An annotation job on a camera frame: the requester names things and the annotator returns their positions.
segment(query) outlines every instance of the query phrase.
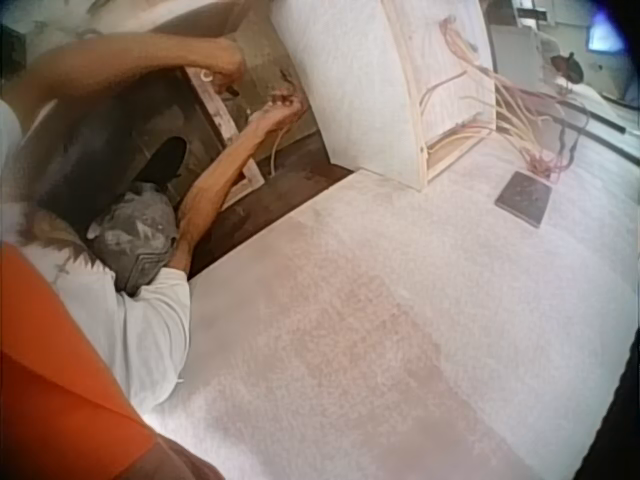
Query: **white panel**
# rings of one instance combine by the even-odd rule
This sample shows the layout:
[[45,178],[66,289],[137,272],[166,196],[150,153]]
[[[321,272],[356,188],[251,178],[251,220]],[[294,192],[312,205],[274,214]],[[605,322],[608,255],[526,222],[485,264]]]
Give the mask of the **white panel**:
[[422,188],[426,160],[382,4],[277,0],[272,8],[331,160]]
[[542,80],[542,56],[535,32],[527,27],[491,26],[498,73],[515,85],[538,91]]

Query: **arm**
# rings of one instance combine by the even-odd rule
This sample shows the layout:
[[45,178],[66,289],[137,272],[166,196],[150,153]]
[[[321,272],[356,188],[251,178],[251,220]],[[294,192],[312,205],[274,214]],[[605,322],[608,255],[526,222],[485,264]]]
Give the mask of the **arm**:
[[244,70],[240,50],[225,39],[153,33],[106,35],[42,55],[3,87],[2,99],[27,132],[52,100],[84,97],[153,70],[185,65],[217,73],[214,82],[218,89],[233,83]]
[[178,242],[167,267],[189,273],[195,246],[218,216],[233,181],[249,158],[270,132],[295,122],[302,112],[302,102],[295,96],[269,103],[196,180],[178,211]]

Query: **hand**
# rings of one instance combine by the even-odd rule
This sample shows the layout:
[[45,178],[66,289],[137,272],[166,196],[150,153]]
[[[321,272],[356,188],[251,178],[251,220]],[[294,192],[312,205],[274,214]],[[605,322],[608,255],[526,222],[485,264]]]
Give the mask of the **hand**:
[[257,126],[265,135],[282,130],[297,122],[306,110],[302,97],[293,89],[284,88],[271,94],[271,99],[254,113],[249,123]]
[[244,58],[234,42],[224,38],[208,40],[202,55],[202,67],[211,72],[211,84],[216,93],[224,93],[227,87],[242,78]]

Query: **orange shirt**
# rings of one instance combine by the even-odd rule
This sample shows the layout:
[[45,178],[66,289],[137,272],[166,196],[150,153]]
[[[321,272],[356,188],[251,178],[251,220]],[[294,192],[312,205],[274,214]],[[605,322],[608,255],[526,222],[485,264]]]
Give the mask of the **orange shirt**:
[[3,244],[1,262],[3,471],[115,477],[149,451],[155,432],[18,249]]

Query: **white t-shirt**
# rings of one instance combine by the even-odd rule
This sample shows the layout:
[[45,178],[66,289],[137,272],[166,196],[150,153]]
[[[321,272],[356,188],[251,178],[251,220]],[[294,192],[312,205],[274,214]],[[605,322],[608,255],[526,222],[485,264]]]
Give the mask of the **white t-shirt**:
[[[21,138],[18,119],[0,100],[0,165]],[[17,232],[27,208],[2,205],[2,240],[17,245],[58,293],[138,412],[165,400],[178,382],[189,346],[186,274],[163,268],[134,298],[117,293],[115,274],[99,261],[91,264],[87,255],[78,257],[69,248],[25,244]]]

